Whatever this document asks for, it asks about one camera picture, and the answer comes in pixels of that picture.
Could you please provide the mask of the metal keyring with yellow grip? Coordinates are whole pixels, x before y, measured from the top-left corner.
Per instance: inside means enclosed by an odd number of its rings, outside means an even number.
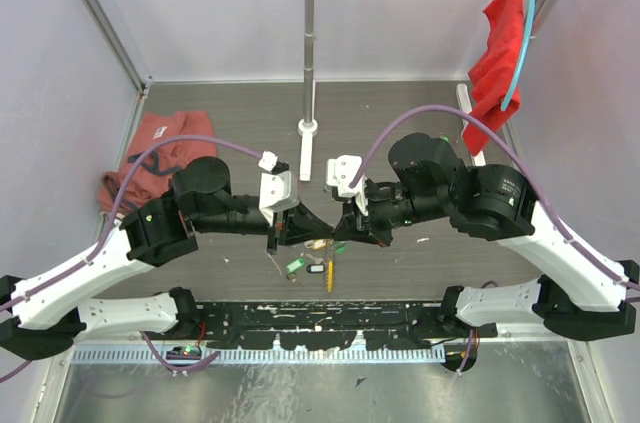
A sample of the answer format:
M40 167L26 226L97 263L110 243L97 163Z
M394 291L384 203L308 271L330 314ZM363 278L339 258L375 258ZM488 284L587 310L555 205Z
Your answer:
M325 289L327 293L332 293L335 285L335 253L337 250L336 242L331 243L325 248L324 266L325 266Z

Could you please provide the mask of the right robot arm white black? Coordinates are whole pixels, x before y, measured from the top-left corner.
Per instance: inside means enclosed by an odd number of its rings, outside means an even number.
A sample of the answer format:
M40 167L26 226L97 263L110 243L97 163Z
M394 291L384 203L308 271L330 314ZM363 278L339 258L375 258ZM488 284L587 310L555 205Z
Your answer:
M541 323L557 335L587 342L634 332L636 309L624 285L638 282L638 264L597 253L611 273L596 268L583 254L590 245L560 233L516 169L468 167L448 142L424 133L410 134L389 150L394 182L361 177L350 188L362 161L342 155L327 162L326 184L343 204L335 239L387 247L396 228L446 218L458 232L496 242L541 273L511 286L447 288L438 313L447 335L504 323Z

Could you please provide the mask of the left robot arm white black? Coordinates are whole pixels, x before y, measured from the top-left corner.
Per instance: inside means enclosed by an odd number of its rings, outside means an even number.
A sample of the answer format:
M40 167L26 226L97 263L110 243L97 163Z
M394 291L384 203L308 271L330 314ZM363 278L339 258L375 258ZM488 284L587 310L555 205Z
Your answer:
M259 235L267 250L330 237L332 228L297 195L289 167L261 176L257 196L235 195L227 164L200 157L176 172L167 192L128 214L97 243L29 279L1 279L1 347L26 360L58 355L81 338L155 333L188 339L202 328L190 290L109 300L102 292L197 251L197 234Z

